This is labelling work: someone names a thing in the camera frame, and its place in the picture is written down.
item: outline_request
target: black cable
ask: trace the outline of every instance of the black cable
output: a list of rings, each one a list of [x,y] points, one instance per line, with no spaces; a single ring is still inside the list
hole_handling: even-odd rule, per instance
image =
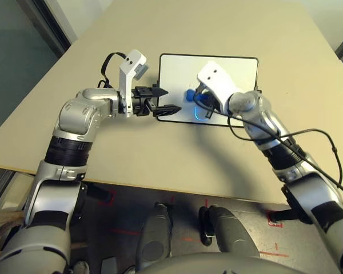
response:
[[[230,123],[230,117],[228,118],[228,125],[230,126],[231,123]],[[252,142],[256,142],[256,141],[265,141],[265,140],[272,140],[272,138],[265,138],[265,139],[248,139],[248,138],[244,138],[244,137],[241,137],[239,135],[237,135],[235,133],[235,131],[233,130],[233,127],[234,126],[231,126],[230,127],[230,130],[231,132],[234,134],[234,136],[238,139],[241,139],[241,140],[244,140],[244,141],[252,141]],[[338,156],[338,149],[336,147],[336,145],[334,144],[334,141],[332,139],[332,137],[327,133],[325,132],[324,130],[320,130],[318,128],[309,128],[307,130],[300,130],[300,131],[296,131],[296,132],[293,132],[293,133],[290,133],[290,134],[286,134],[286,135],[282,135],[280,136],[280,138],[285,138],[285,137],[290,137],[290,136],[295,136],[295,135],[299,135],[299,134],[304,134],[304,133],[309,133],[309,132],[319,132],[319,133],[322,133],[324,134],[327,139],[329,140],[329,143],[332,145],[332,151],[334,153],[334,156],[336,158],[336,161],[337,161],[337,164],[338,164],[338,170],[339,170],[339,180],[338,180],[338,184],[342,184],[342,180],[343,180],[343,169],[342,169],[342,164],[341,164],[341,161],[339,159],[339,156]]]
[[[105,70],[107,69],[108,63],[109,63],[109,61],[111,60],[111,58],[113,57],[114,54],[117,54],[118,56],[122,57],[123,59],[126,59],[126,54],[124,54],[124,53],[111,53],[111,54],[109,54],[107,56],[107,58],[105,58],[105,60],[103,62],[103,65],[102,65],[102,68],[101,68],[101,74],[103,75],[104,80],[100,80],[99,81],[98,87],[101,86],[101,83],[104,83],[103,87],[112,87],[110,82],[109,82],[108,77],[105,75]]]
[[[262,126],[260,126],[259,124],[255,124],[253,122],[250,122],[248,120],[245,120],[245,119],[242,119],[242,118],[238,118],[238,117],[233,117],[233,116],[230,116],[230,115],[226,115],[226,114],[223,114],[223,113],[220,113],[218,111],[215,111],[214,109],[210,109],[210,108],[207,108],[206,106],[204,106],[203,104],[200,104],[199,101],[197,100],[197,93],[194,94],[193,96],[193,100],[194,102],[201,108],[203,108],[204,110],[207,110],[207,111],[211,111],[213,113],[216,113],[216,114],[220,114],[220,115],[223,115],[225,117],[228,117],[228,124],[229,124],[229,128],[230,130],[233,132],[232,130],[232,126],[231,126],[231,123],[230,123],[230,119],[233,118],[235,120],[239,120],[239,121],[242,121],[244,123],[247,123],[247,124],[251,124],[252,126],[254,127],[257,127],[259,128],[260,130],[264,131],[265,133],[267,133],[269,136],[271,136],[273,139],[276,139],[278,140],[283,146],[285,146],[286,148],[288,148],[289,150],[291,150],[293,153],[295,153],[301,160],[307,162],[307,164],[309,164],[310,166],[312,166],[315,170],[317,170],[318,172],[322,173],[328,180],[330,180],[335,186],[337,186],[337,188],[339,188],[340,190],[343,191],[343,186],[337,182],[336,180],[334,180],[329,174],[327,174],[324,170],[322,170],[321,168],[319,168],[317,165],[315,165],[314,163],[310,162],[309,160],[305,159],[303,156],[301,156],[298,151],[295,151],[294,149],[292,149],[289,145],[287,145],[280,137],[280,136],[275,136],[274,134],[272,134],[271,132],[269,132],[268,130],[266,130],[265,128],[263,128]]]

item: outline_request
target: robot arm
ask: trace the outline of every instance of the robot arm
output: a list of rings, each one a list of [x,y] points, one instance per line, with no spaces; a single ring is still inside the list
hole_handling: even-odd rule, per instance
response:
[[[25,206],[25,225],[5,246],[0,273],[63,273],[70,261],[69,225],[79,197],[87,159],[102,120],[123,115],[170,115],[181,108],[157,107],[167,94],[157,87],[131,89],[146,71],[146,58],[133,50],[120,66],[119,90],[88,88],[62,107],[44,160],[39,163]]]
[[[214,106],[224,115],[240,116],[243,120],[257,124],[272,135],[287,135],[277,115],[271,111],[270,103],[258,90],[241,93],[226,71],[215,62],[209,62],[197,75],[199,94],[207,90],[216,100]],[[313,223],[332,258],[343,271],[343,202],[337,188],[323,174],[302,158],[315,164],[313,158],[291,137],[281,141],[250,123],[244,129],[256,146],[267,157],[278,179],[284,182],[282,191],[289,205],[298,214]]]

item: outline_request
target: wooden stick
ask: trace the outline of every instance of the wooden stick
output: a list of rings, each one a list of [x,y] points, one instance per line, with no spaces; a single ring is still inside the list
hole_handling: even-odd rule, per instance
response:
[[[0,212],[0,224],[17,221],[24,218],[24,211]]]
[[[83,247],[87,247],[87,242],[83,241],[80,243],[72,243],[71,244],[71,249],[79,249],[79,248],[83,248]]]

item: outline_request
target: wall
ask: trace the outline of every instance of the wall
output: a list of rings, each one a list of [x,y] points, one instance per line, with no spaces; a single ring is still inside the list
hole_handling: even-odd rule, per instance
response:
[[[75,42],[93,21],[112,3],[112,1],[113,0],[46,0],[46,3],[53,11],[67,37],[71,42]],[[343,0],[283,1],[301,2],[332,49],[337,49],[339,44],[343,41]]]
[[[0,0],[0,126],[57,59],[19,4]]]
[[[113,0],[45,0],[45,2],[67,38],[74,43]]]
[[[303,4],[333,50],[343,42],[343,0],[287,1]]]

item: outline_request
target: tabletop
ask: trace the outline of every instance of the tabletop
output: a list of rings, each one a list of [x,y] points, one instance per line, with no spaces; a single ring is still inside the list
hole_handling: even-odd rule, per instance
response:
[[[297,3],[268,1],[114,1],[51,68],[0,127],[0,167],[35,173],[63,104],[101,79],[107,54],[138,49],[150,66],[134,82],[158,79],[162,53],[256,57],[258,85],[292,132],[331,134],[343,165],[343,64]],[[114,58],[107,71],[118,86]],[[296,137],[338,177],[324,136]],[[226,127],[158,122],[151,116],[103,122],[86,179],[285,203],[282,183],[251,142]]]

